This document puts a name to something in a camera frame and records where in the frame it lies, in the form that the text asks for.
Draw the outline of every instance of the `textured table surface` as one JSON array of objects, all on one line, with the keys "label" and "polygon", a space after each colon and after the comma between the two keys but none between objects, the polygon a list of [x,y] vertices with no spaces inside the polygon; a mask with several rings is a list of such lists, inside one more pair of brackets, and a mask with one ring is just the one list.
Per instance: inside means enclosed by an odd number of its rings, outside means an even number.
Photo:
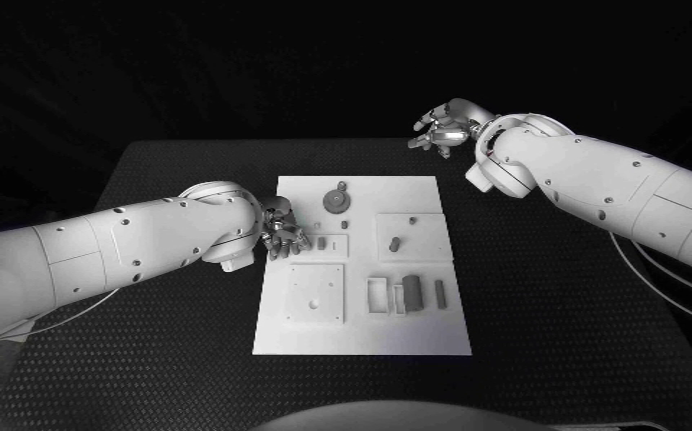
[{"label": "textured table surface", "polygon": [[[545,424],[692,427],[692,350],[608,234],[553,208],[480,193],[471,150],[406,139],[134,143],[96,210],[279,175],[436,176],[472,357],[252,356],[263,251],[235,273],[203,262],[122,289],[31,336],[0,394],[10,429],[246,429],[370,400],[457,403]],[[52,324],[95,301],[49,315]]]}]

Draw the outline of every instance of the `robotic arm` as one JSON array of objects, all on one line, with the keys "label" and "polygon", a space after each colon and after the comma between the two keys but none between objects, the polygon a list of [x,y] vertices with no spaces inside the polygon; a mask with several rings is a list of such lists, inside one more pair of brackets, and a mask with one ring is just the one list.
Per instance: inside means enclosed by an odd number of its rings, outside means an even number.
[{"label": "robotic arm", "polygon": [[258,239],[272,260],[310,248],[289,201],[278,196],[262,206],[227,181],[0,233],[0,336],[46,311],[197,259],[240,269],[253,263]]},{"label": "robotic arm", "polygon": [[490,114],[464,99],[434,108],[413,126],[409,148],[449,157],[475,140],[465,178],[523,198],[537,186],[553,205],[592,225],[692,265],[692,172],[631,148],[573,132],[539,114]]}]

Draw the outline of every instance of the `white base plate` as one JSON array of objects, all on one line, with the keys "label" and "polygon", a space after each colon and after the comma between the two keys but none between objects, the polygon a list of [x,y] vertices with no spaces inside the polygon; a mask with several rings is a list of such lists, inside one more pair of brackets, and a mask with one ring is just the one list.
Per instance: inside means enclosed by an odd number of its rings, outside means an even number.
[{"label": "white base plate", "polygon": [[[321,200],[338,181],[346,182],[351,204],[343,214],[334,215],[324,210]],[[451,257],[432,262],[429,256],[409,256],[402,262],[385,263],[377,256],[377,214],[422,217],[442,213],[434,176],[281,176],[276,194],[291,200],[298,225],[307,234],[347,235],[348,242],[346,253],[340,250],[338,256],[301,253],[275,261],[266,259],[252,354],[470,355]],[[341,229],[341,221],[348,222],[347,229]],[[444,232],[436,229],[435,233],[448,242],[447,228]],[[286,298],[288,288],[294,285],[291,267],[330,263],[343,265],[341,324],[289,323],[284,311],[286,299],[291,299]],[[425,308],[398,317],[393,285],[400,284],[408,274],[421,278]],[[386,278],[386,314],[367,312],[367,278]],[[436,279],[444,282],[447,296],[447,309],[442,310],[436,308]]]}]

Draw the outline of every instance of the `white platform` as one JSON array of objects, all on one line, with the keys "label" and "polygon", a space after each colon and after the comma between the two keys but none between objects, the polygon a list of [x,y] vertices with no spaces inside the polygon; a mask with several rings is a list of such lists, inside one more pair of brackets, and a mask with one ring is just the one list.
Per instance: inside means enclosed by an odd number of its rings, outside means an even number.
[{"label": "white platform", "polygon": [[[351,204],[343,214],[334,215],[324,210],[321,200],[338,181],[347,184]],[[327,249],[275,261],[266,259],[252,354],[470,355],[434,176],[281,176],[276,194],[291,200],[305,233],[327,236]],[[418,217],[413,226],[408,224],[409,216]],[[347,229],[340,226],[344,220]],[[386,259],[385,262],[379,243],[390,241],[392,233],[402,238],[399,251],[393,253],[399,261]],[[334,242],[336,249],[328,250]],[[343,268],[328,266],[330,271],[320,275],[314,267],[295,266],[308,264],[343,265]],[[334,287],[328,287],[338,277],[337,269],[343,269],[341,303],[333,295]],[[295,285],[298,270],[310,270],[311,289],[307,283]],[[396,316],[393,285],[400,284],[408,274],[421,277],[425,308]],[[387,314],[369,313],[367,278],[386,278]],[[442,310],[436,308],[436,279],[444,282],[447,296],[447,309]],[[336,319],[341,308],[341,319]],[[286,319],[288,309],[299,309],[298,322]],[[310,312],[317,316],[320,311],[324,314],[311,321]]]}]

